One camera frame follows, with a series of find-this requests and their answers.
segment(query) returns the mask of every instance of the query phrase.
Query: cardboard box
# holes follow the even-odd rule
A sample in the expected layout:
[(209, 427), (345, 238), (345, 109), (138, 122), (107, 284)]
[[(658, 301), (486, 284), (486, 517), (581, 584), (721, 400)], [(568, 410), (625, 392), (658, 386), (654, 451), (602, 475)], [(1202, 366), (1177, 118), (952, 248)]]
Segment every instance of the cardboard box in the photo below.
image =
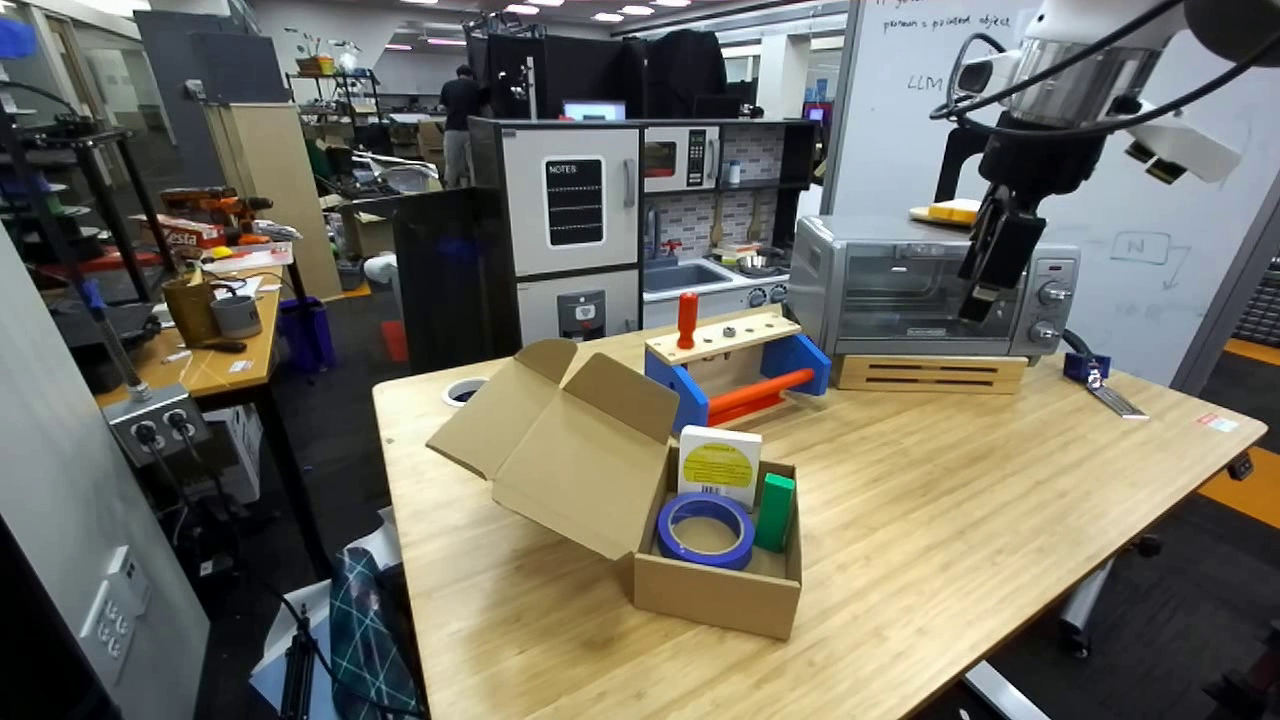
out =
[[(681, 451), (672, 449), (665, 491), (653, 502), (653, 521), (654, 521), (654, 506), (674, 491), (674, 464), (681, 464)], [(765, 471), (796, 475), (792, 464), (759, 458), (754, 483), (765, 479)], [(796, 475), (792, 529), (796, 529), (792, 547), (785, 555), (754, 547), (745, 570), (721, 570), (721, 568), (698, 568), (698, 565), (658, 555), (648, 533), (638, 551), (630, 555), (636, 568), (626, 570), (626, 594), (636, 608), (648, 608), (648, 612), (788, 641), (800, 608), (800, 588), (802, 588), (800, 475)]]
[(792, 551), (754, 551), (748, 570), (654, 555), (681, 400), (612, 355), (589, 355), (581, 370), (573, 360), (562, 338), (525, 346), (428, 442), (493, 479), (496, 502), (616, 560), (636, 608), (788, 641), (802, 588), (800, 517)]

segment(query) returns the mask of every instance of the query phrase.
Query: monitor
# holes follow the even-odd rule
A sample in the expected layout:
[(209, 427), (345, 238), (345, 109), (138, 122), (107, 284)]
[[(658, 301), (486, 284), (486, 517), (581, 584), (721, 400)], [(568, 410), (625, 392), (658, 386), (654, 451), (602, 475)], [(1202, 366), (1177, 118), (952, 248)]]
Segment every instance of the monitor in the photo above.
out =
[(626, 118), (625, 98), (562, 98), (568, 118), (618, 122)]
[(828, 128), (830, 122), (830, 102), (828, 98), (809, 98), (802, 118)]

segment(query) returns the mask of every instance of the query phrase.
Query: box flap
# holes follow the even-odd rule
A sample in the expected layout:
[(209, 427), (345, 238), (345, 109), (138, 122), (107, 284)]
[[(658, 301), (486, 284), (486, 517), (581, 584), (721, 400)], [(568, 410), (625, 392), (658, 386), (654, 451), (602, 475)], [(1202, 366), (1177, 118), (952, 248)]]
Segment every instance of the box flap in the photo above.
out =
[(591, 355), (568, 383), (568, 394), (616, 414), (630, 432), (666, 442), (672, 419), (681, 410), (681, 394), (665, 383), (630, 370), (612, 355)]
[(612, 355), (591, 355), (568, 386), (548, 400), (493, 475), (493, 496), (609, 560), (625, 560), (648, 534), (674, 394)]
[(493, 479), (534, 414), (555, 400), (573, 355), (577, 345), (568, 338), (528, 345), (493, 370), (446, 424), (440, 424), (428, 449)]

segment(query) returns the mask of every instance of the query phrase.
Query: microwave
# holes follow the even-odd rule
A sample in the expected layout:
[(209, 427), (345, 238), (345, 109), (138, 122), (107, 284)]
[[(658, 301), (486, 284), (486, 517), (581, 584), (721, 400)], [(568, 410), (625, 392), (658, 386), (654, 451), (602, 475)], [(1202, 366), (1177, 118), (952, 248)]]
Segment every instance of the microwave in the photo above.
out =
[(642, 128), (642, 192), (717, 189), (721, 128)]

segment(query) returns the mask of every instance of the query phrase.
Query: whiteboard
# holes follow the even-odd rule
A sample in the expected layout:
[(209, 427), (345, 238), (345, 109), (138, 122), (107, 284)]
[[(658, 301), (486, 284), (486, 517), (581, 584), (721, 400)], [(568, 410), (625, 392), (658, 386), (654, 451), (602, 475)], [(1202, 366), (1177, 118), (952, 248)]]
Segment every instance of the whiteboard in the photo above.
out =
[[(1014, 38), (1033, 9), (1033, 0), (863, 0), (851, 9), (830, 217), (885, 222), (930, 199), (952, 122), (930, 122), (928, 111), (943, 96), (961, 38), (974, 28)], [(1181, 30), (1145, 96), (1159, 102), (1224, 66)], [(1118, 133), (1075, 197), (1043, 199), (1043, 238), (1082, 252), (1070, 326), (1113, 350), (1122, 370), (1167, 383), (1186, 355), (1235, 252), (1266, 211), (1280, 170), (1274, 116), (1280, 72), (1252, 66), (1184, 111), (1193, 128), (1243, 150), (1224, 182), (1196, 177), (1156, 182), (1122, 154), (1127, 134)], [(980, 192), (983, 180), (966, 166), (961, 197)]]

